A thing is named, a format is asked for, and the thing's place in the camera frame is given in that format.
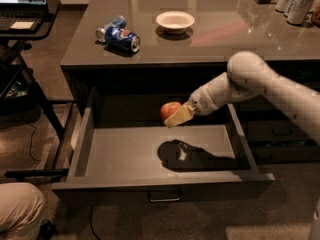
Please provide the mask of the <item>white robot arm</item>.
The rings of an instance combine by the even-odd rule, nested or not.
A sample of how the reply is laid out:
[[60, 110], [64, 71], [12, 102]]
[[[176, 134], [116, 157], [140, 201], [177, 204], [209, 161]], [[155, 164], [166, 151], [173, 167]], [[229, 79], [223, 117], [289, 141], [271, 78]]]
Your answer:
[[320, 93], [286, 78], [257, 54], [242, 51], [227, 63], [227, 71], [192, 92], [178, 107], [160, 112], [164, 124], [181, 125], [230, 103], [263, 96], [320, 145]]

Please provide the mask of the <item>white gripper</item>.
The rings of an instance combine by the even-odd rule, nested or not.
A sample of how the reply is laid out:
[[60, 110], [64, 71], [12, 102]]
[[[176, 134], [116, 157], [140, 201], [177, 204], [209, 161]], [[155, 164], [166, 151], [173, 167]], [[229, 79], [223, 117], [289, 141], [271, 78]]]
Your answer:
[[188, 103], [173, 113], [164, 124], [172, 128], [183, 124], [194, 117], [209, 115], [226, 104], [238, 102], [240, 90], [237, 89], [226, 73], [222, 73], [208, 83], [200, 86], [189, 97]]

